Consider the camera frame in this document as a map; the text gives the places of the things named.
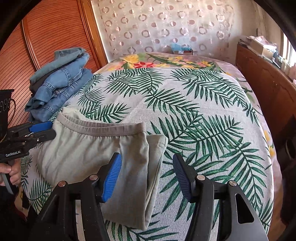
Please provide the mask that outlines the person's left hand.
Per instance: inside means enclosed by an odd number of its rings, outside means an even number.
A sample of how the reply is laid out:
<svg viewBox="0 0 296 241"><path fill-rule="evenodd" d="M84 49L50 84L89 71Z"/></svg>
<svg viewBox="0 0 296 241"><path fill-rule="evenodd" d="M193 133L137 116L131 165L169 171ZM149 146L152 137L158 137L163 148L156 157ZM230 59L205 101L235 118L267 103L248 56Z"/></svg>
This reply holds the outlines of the person's left hand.
<svg viewBox="0 0 296 241"><path fill-rule="evenodd" d="M21 159L12 160L10 164L0 163L0 172L9 174L10 182L19 186L21 183Z"/></svg>

